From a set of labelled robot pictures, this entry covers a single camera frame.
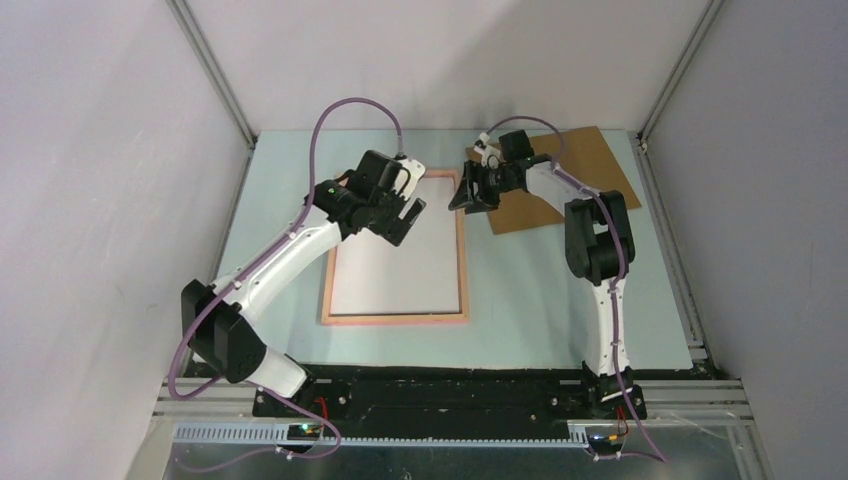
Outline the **brown cardboard backing board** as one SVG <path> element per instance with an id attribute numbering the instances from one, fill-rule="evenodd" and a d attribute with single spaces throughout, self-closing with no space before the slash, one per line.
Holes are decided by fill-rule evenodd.
<path id="1" fill-rule="evenodd" d="M 642 201 L 614 154 L 609 131 L 596 126 L 582 127 L 563 133 L 565 152 L 560 166 L 577 180 L 602 191 L 617 190 L 625 198 L 627 208 L 640 209 Z M 564 217 L 544 200 L 523 191 L 513 191 L 501 197 L 497 210 L 487 214 L 495 235 L 514 233 L 562 224 Z"/>

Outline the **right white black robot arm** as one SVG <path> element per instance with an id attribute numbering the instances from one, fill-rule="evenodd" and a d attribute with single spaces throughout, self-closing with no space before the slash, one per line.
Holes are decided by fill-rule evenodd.
<path id="1" fill-rule="evenodd" d="M 583 408 L 606 418 L 621 403 L 633 406 L 636 388 L 624 341 L 623 290 L 635 245 L 623 194 L 600 191 L 567 173 L 551 155 L 536 153 L 523 130 L 501 136 L 498 147 L 490 141 L 483 132 L 474 142 L 480 158 L 465 162 L 449 210 L 495 211 L 504 194 L 522 191 L 562 215 L 566 264 L 588 283 L 594 298 L 582 363 Z"/>

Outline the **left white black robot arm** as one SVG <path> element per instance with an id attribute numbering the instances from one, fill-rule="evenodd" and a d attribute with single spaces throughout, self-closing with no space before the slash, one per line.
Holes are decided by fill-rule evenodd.
<path id="1" fill-rule="evenodd" d="M 368 150 L 356 168 L 316 183 L 298 216 L 264 250 L 210 284 L 193 280 L 181 293 L 183 338 L 227 382 L 277 394 L 292 416 L 316 403 L 308 371 L 269 347 L 257 324 L 271 302 L 304 269 L 348 238 L 368 230 L 399 246 L 426 203 L 413 192 L 426 172 L 414 159 Z"/>

